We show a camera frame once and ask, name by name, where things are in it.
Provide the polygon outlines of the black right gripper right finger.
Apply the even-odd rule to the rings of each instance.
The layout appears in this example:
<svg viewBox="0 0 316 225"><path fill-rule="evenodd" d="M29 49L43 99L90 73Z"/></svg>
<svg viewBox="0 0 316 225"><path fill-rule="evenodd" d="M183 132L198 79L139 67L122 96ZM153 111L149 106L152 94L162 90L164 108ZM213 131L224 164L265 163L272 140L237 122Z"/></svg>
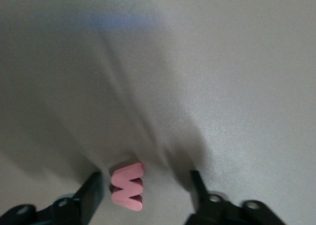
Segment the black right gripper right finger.
<svg viewBox="0 0 316 225"><path fill-rule="evenodd" d="M208 191L198 170L190 171L190 194L196 214L206 214Z"/></svg>

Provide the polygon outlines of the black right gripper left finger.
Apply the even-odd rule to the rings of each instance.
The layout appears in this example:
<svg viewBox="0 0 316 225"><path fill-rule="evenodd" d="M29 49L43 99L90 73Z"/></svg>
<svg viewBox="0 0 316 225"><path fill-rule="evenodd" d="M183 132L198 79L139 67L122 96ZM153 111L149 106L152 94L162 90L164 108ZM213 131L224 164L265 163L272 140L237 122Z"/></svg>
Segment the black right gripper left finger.
<svg viewBox="0 0 316 225"><path fill-rule="evenodd" d="M101 172L94 172L73 195L82 225L88 225L103 199Z"/></svg>

